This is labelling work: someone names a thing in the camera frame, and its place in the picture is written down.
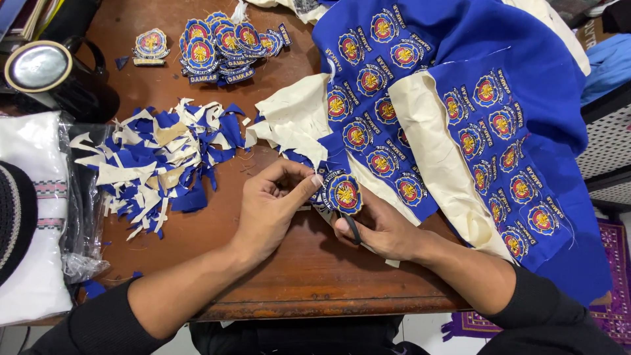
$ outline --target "scissors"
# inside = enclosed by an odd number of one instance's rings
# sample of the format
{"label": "scissors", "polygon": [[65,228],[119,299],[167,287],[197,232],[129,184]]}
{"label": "scissors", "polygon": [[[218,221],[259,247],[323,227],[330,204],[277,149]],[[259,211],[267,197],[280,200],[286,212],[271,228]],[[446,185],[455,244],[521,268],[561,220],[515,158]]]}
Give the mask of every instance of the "scissors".
{"label": "scissors", "polygon": [[359,236],[359,229],[357,229],[357,225],[355,224],[355,220],[353,219],[353,217],[351,217],[350,215],[344,213],[344,212],[340,212],[340,211],[336,211],[338,214],[338,218],[342,218],[344,217],[344,219],[346,220],[346,223],[348,223],[348,226],[351,227],[351,231],[353,231],[353,236],[355,237],[352,242],[354,245],[359,245],[362,243],[362,239]]}

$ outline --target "black mug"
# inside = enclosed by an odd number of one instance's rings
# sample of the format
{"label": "black mug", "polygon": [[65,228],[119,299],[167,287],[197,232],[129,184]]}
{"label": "black mug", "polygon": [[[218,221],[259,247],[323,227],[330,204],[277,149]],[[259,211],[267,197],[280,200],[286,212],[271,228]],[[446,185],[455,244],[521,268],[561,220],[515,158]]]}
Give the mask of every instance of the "black mug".
{"label": "black mug", "polygon": [[[92,51],[95,69],[74,56],[81,44]],[[79,36],[62,44],[40,40],[18,48],[4,66],[4,77],[18,92],[81,123],[106,123],[121,105],[118,93],[107,84],[103,52]]]}

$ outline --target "purple rug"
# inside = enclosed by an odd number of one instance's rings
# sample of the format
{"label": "purple rug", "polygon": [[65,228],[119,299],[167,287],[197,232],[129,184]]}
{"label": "purple rug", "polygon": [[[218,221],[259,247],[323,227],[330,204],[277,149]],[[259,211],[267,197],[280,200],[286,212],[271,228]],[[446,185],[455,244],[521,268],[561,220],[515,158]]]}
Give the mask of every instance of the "purple rug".
{"label": "purple rug", "polygon": [[[622,222],[598,219],[600,236],[607,259],[611,265],[614,281],[611,290],[611,303],[604,306],[590,306],[592,318],[600,329],[625,349],[631,349],[631,315],[628,309],[631,289],[631,262],[627,244],[627,232]],[[452,313],[451,322],[442,326],[443,341],[452,337],[492,338],[502,329],[476,312]]]}

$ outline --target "hand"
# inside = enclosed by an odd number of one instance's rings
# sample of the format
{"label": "hand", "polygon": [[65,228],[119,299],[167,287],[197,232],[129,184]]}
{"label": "hand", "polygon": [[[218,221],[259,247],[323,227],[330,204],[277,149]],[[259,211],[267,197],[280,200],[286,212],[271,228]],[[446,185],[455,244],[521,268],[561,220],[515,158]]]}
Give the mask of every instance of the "hand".
{"label": "hand", "polygon": [[245,182],[239,229],[231,243],[261,263],[285,238],[296,210],[321,186],[322,176],[311,168],[278,159]]}
{"label": "hand", "polygon": [[[363,207],[354,216],[360,238],[364,244],[371,247],[380,256],[390,260],[412,260],[419,262],[423,251],[430,245],[438,234],[417,229],[392,205],[361,186]],[[353,231],[344,218],[333,214],[331,225],[335,235],[354,239]]]}

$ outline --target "pile of cut patches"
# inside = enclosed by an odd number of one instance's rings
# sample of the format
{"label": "pile of cut patches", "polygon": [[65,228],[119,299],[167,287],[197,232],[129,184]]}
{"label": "pile of cut patches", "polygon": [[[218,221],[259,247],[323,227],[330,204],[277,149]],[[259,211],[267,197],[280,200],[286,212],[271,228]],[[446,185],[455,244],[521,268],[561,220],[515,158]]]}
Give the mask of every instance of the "pile of cut patches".
{"label": "pile of cut patches", "polygon": [[217,102],[193,106],[191,101],[181,99],[174,109],[155,116],[153,107],[136,109],[123,122],[115,120],[116,129],[104,145],[86,144],[91,143],[88,133],[70,143],[96,153],[76,162],[99,171],[97,185],[108,193],[105,216],[126,214],[133,224],[127,240],[143,229],[161,239],[169,203],[172,211],[206,207],[202,176],[210,178],[215,190],[213,165],[232,159],[237,147],[245,147],[236,116],[244,115],[241,109],[232,104],[224,110]]}
{"label": "pile of cut patches", "polygon": [[254,62],[277,56],[292,44],[284,24],[279,32],[258,33],[250,23],[234,24],[222,12],[205,20],[189,20],[180,36],[182,74],[189,83],[233,84],[254,76]]}

